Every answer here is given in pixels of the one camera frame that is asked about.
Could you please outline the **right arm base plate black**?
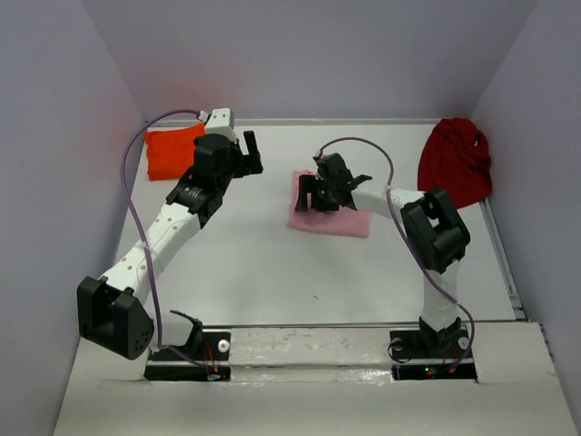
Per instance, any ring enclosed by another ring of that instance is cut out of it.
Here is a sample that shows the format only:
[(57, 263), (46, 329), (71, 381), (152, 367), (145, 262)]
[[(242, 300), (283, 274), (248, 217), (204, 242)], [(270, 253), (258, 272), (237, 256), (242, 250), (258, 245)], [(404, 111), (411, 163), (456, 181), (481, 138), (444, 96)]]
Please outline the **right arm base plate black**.
[(389, 334), (387, 352), (392, 360), (391, 375), (395, 381), (452, 381), (478, 379), (473, 354), (458, 359), (468, 346), (468, 332), (463, 330), (450, 345), (428, 351), (417, 342), (419, 331), (396, 330)]

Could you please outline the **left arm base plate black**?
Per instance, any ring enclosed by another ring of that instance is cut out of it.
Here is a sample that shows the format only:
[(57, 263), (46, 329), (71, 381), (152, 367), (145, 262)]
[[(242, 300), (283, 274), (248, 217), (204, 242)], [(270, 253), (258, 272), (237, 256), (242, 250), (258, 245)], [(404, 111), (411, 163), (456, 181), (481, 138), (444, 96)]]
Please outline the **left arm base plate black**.
[(228, 382), (231, 331), (204, 330), (201, 344), (192, 352), (149, 352), (143, 377), (150, 382)]

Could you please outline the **pink t shirt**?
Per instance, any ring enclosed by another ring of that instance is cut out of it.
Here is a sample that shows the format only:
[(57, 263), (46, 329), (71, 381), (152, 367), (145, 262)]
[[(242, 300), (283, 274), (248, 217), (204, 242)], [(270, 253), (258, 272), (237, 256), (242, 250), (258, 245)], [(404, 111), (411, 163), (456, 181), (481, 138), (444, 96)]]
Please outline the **pink t shirt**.
[(295, 211), (299, 197), (299, 178), (301, 175), (313, 175), (313, 172), (294, 171), (291, 177), (290, 206), (287, 226), (293, 230), (322, 233), (336, 236), (348, 236), (366, 239), (369, 237), (371, 214), (341, 208), (336, 212), (317, 212), (309, 209), (307, 212)]

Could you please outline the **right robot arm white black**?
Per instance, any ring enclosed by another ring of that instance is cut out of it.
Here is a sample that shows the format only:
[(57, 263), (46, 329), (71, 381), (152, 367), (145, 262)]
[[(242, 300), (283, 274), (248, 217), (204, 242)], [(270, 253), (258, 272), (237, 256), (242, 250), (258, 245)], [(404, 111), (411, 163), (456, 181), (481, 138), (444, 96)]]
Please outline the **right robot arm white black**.
[(299, 217), (341, 212), (390, 219), (423, 274), (423, 307), (415, 330), (396, 332), (390, 349), (397, 362), (456, 357), (468, 336), (458, 315), (458, 270), (470, 242), (467, 226), (445, 190), (401, 190), (355, 176), (339, 154), (319, 155), (316, 173), (298, 177), (292, 211)]

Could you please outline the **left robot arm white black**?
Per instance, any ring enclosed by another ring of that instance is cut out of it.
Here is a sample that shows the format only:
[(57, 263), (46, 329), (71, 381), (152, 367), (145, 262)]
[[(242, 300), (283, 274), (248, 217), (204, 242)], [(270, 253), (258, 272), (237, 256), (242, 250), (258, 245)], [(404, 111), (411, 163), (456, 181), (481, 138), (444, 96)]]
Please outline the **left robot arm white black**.
[(223, 204), (232, 180), (263, 171), (254, 132), (247, 148), (222, 134), (194, 140), (193, 164), (166, 196), (149, 228), (138, 223), (139, 241), (98, 278), (77, 287), (80, 335), (133, 361), (146, 349), (163, 349), (163, 324), (155, 281), (172, 258)]

